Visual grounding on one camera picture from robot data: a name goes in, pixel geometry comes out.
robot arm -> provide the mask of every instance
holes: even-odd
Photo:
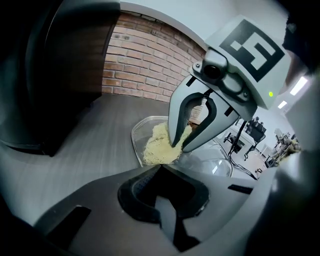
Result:
[[[192,108],[206,99],[208,116],[182,145],[190,152],[208,142],[239,117],[252,119],[257,107],[269,109],[284,85],[288,53],[256,25],[237,16],[210,36],[202,62],[170,99],[168,131],[173,146],[179,141]]]

black cable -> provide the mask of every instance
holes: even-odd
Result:
[[[232,164],[234,167],[238,168],[240,171],[243,171],[244,173],[246,173],[246,174],[249,175],[251,178],[253,178],[254,180],[257,181],[258,179],[253,175],[253,173],[252,173],[251,171],[249,171],[248,169],[244,168],[241,164],[235,163],[235,161],[234,161],[234,160],[232,159],[232,157],[231,157],[231,154],[235,151],[235,148],[236,148],[236,145],[237,145],[237,143],[238,143],[238,141],[239,141],[241,132],[242,132],[243,129],[245,128],[246,124],[247,124],[246,121],[244,121],[244,122],[242,123],[242,125],[241,125],[241,127],[240,127],[240,129],[239,129],[239,132],[237,133],[237,135],[236,135],[236,137],[235,137],[235,139],[234,139],[234,141],[233,141],[233,143],[232,143],[232,146],[231,146],[230,151],[229,151],[229,153],[228,153],[228,157],[229,157],[229,160],[230,160],[231,164]]]

gray countertop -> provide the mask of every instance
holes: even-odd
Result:
[[[142,119],[167,116],[168,111],[165,102],[104,94],[80,113],[78,124],[54,157],[0,144],[2,196],[14,215],[33,225],[88,182],[140,167],[131,130]]]

clear glass bowl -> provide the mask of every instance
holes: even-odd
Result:
[[[152,137],[154,126],[167,121],[167,116],[149,116],[133,127],[131,131],[132,144],[142,167],[146,166],[143,160],[144,150],[148,139]],[[200,173],[225,177],[231,177],[233,174],[233,168],[227,153],[215,139],[208,141],[192,152],[182,153],[173,163]]]

red brick wall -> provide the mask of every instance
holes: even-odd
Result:
[[[102,92],[169,102],[189,67],[204,54],[175,28],[137,13],[122,13],[105,57]]]

